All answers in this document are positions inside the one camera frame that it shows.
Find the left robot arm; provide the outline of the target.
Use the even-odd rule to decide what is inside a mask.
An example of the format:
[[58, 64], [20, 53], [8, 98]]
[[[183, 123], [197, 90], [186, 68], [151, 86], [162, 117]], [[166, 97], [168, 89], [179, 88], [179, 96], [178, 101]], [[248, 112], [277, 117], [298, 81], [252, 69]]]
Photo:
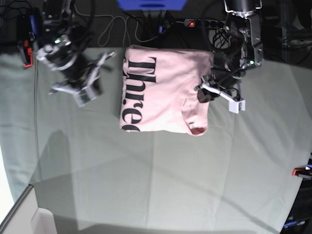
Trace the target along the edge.
[[201, 32], [210, 52], [214, 54], [214, 64], [208, 75], [201, 78], [195, 88], [197, 99], [207, 103], [216, 98], [228, 102], [228, 110], [239, 114], [246, 110], [246, 100], [241, 93], [241, 79], [246, 71], [260, 67], [263, 63], [263, 43], [261, 41], [261, 20], [257, 11], [262, 8], [260, 0], [224, 0], [227, 13], [221, 33], [228, 37], [229, 45], [218, 48], [209, 39], [206, 26], [208, 11], [219, 4], [210, 2], [202, 11]]

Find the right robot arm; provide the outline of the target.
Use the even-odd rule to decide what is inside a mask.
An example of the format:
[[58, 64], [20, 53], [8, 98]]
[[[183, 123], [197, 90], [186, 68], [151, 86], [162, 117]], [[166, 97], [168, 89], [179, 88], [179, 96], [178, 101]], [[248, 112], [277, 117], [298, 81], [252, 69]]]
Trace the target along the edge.
[[99, 82], [101, 66], [116, 53], [103, 52], [94, 61], [83, 55], [92, 40], [91, 26], [95, 19], [96, 2], [90, 2], [90, 17], [83, 26], [74, 21], [73, 0], [45, 0], [42, 8], [42, 32], [35, 40], [36, 58], [52, 71], [63, 73], [64, 80], [51, 86], [57, 92], [73, 96], [79, 107], [102, 94]]

